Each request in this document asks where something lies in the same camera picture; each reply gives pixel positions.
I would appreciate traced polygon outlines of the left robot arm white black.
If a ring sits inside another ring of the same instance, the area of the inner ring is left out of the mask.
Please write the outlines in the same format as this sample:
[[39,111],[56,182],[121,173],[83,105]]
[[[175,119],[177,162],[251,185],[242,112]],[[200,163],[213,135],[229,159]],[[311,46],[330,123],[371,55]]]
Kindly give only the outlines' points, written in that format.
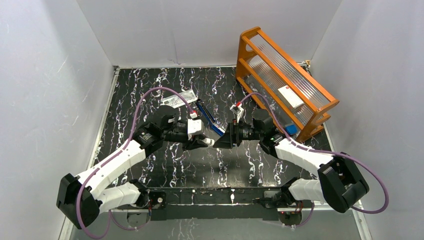
[[118,187],[109,185],[159,150],[164,142],[181,143],[184,150],[207,148],[215,143],[206,137],[203,122],[198,118],[180,120],[177,113],[150,116],[110,156],[76,176],[70,173],[63,176],[56,206],[79,230],[92,224],[99,214],[114,208],[148,206],[149,190],[137,180]]

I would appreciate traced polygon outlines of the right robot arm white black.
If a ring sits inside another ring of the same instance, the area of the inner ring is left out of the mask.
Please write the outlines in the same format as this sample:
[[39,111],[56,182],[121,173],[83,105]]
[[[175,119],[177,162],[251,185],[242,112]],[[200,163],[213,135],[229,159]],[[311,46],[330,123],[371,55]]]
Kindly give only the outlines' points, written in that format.
[[232,149],[247,140],[257,140],[266,154],[289,161],[316,176],[316,179],[294,177],[272,197],[259,198],[260,204],[273,208],[280,204],[295,207],[301,201],[309,200],[327,203],[335,211],[344,213],[370,190],[353,161],[293,143],[278,130],[264,109],[253,111],[252,124],[236,119],[229,122],[213,147]]

